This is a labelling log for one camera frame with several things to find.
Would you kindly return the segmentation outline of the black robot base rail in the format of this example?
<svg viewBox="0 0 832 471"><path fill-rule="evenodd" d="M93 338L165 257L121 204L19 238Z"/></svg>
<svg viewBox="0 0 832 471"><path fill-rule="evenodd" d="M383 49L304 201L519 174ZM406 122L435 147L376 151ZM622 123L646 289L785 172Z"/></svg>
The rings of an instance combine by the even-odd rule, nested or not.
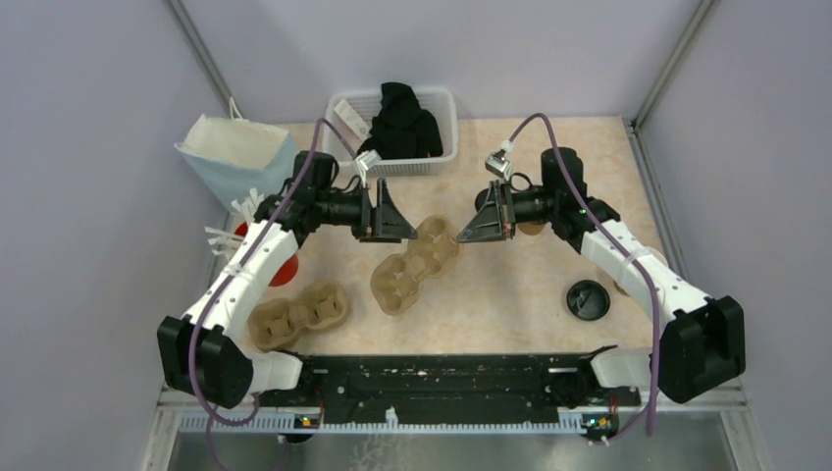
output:
<svg viewBox="0 0 832 471"><path fill-rule="evenodd" d="M639 407L638 391L606 389L591 353L317 355L298 385L259 396L266 407L322 407L327 425L554 424L578 407Z"/></svg>

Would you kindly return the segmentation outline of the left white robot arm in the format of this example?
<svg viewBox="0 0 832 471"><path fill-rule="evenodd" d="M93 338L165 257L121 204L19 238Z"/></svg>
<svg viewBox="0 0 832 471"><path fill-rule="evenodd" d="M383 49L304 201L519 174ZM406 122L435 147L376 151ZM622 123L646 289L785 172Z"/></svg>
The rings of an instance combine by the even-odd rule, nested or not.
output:
<svg viewBox="0 0 832 471"><path fill-rule="evenodd" d="M207 291L180 317L163 319L157 340L164 381L202 403L233 408L250 394L278 391L291 405L313 396L314 379L288 353L246 352L241 336L270 281L318 228L344 226L361 242L398 243L417 232L391 200L385 179L369 184L381 164L375 151L351 163L352 188L334 185L338 161L300 152L281 194L257 207L246 236Z"/></svg>

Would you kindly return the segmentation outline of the brown pulp cup carrier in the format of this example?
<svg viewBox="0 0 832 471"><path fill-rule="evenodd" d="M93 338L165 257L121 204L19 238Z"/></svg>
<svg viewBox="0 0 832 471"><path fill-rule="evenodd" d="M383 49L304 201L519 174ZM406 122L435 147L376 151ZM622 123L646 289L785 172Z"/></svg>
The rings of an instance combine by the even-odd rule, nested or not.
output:
<svg viewBox="0 0 832 471"><path fill-rule="evenodd" d="M370 289L381 310L389 316L407 311L421 297L424 282L438 279L461 259L459 230L442 215L427 217L403 252L381 262L370 278Z"/></svg>
<svg viewBox="0 0 832 471"><path fill-rule="evenodd" d="M252 343L261 351L288 349L309 333L342 325L350 315L350 301L343 286L321 282L297 297L276 298L257 305L247 320Z"/></svg>

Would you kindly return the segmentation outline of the white plastic basket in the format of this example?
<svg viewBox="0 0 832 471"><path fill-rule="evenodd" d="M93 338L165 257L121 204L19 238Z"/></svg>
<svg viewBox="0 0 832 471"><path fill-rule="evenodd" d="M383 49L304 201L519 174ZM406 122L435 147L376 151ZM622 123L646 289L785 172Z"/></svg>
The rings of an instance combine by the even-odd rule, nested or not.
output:
<svg viewBox="0 0 832 471"><path fill-rule="evenodd" d="M422 108L436 118L444 148L441 157L384 160L370 170L374 178L422 177L439 175L454 161L459 142L456 105L450 91L440 86L415 86L413 88ZM370 127L372 119L381 109L382 92L379 87L346 91L331 97L325 118L346 139L351 148L357 149L364 140L357 137L338 117L334 108L341 99L346 99Z"/></svg>

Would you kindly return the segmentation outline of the brown paper coffee cup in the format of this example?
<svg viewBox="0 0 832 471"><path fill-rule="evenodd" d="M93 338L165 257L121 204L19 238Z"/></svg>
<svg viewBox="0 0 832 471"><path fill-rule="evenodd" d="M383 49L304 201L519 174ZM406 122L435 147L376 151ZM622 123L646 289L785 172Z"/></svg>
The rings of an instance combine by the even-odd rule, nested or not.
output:
<svg viewBox="0 0 832 471"><path fill-rule="evenodd" d="M527 236L536 236L546 228L546 224L521 223L517 226L517 228L521 233Z"/></svg>

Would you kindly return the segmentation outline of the light blue paper bag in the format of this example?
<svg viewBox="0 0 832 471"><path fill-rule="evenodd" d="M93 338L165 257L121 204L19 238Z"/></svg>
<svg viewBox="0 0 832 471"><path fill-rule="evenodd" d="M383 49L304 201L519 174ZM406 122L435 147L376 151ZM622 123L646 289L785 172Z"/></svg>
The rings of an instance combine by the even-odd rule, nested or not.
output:
<svg viewBox="0 0 832 471"><path fill-rule="evenodd" d="M278 193L299 152L289 131L245 119L232 98L226 117L201 115L175 148L228 210L253 191Z"/></svg>

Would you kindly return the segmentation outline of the black cloth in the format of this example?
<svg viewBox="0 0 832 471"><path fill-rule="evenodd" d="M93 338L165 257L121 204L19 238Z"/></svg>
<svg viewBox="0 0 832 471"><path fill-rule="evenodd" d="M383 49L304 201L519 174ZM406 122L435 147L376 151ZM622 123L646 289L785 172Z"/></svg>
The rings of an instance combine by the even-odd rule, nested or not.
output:
<svg viewBox="0 0 832 471"><path fill-rule="evenodd" d="M404 83L385 82L381 92L381 109L358 153L374 150L383 160L443 156L438 122L421 107L414 90Z"/></svg>

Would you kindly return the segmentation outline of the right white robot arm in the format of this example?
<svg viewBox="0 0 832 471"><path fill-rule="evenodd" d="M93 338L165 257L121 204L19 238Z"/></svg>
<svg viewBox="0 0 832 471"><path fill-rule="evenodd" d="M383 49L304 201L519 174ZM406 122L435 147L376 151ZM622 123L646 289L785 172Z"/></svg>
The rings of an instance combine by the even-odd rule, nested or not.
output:
<svg viewBox="0 0 832 471"><path fill-rule="evenodd" d="M747 367L745 316L731 296L716 298L688 283L641 244L605 201L588 195L584 166L568 147L541 155L539 184L513 187L503 149L485 167L496 178L476 199L461 243L514 237L522 223L549 224L578 254L606 273L650 317L658 337L647 348L613 347L596 354L575 378L588 404L601 404L615 388L645 388L677 403L719 387Z"/></svg>

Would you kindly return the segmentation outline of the white paper packet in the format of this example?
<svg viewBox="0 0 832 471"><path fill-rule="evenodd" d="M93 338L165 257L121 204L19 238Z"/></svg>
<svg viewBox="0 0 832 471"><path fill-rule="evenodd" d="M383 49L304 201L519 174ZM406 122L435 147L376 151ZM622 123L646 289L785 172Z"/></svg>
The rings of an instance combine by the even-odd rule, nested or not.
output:
<svg viewBox="0 0 832 471"><path fill-rule="evenodd" d="M370 127L346 99L341 99L335 106L334 111L357 137L362 140L369 137Z"/></svg>

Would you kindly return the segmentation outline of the stack of paper cups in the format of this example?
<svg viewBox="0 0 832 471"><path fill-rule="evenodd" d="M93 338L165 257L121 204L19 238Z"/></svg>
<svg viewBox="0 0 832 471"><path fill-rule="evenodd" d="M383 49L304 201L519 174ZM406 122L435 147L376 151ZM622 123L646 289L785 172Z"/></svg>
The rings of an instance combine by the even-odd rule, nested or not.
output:
<svg viewBox="0 0 832 471"><path fill-rule="evenodd" d="M621 282L624 280L625 276L632 275L635 281L646 288L648 286L648 281L646 280L645 275L641 270L639 270L636 266L636 262L643 262L645 259L653 260L655 259L658 263L667 267L667 260L665 256L656 248L644 246L637 248L633 253L630 255L625 256L623 259L618 260L614 265L611 265L608 268L604 268L604 272L613 280L614 287L622 294L629 296L630 292L621 285Z"/></svg>

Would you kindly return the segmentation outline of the red straw holder cup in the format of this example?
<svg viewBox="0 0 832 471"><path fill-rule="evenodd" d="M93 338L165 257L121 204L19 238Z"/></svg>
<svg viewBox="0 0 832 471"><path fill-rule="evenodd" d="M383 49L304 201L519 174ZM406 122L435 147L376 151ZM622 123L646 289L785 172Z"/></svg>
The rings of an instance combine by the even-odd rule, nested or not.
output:
<svg viewBox="0 0 832 471"><path fill-rule="evenodd" d="M248 232L246 223L240 223L234 230L236 236L245 237ZM269 286L272 288L281 287L291 282L299 270L299 260L296 254L292 255L276 272Z"/></svg>

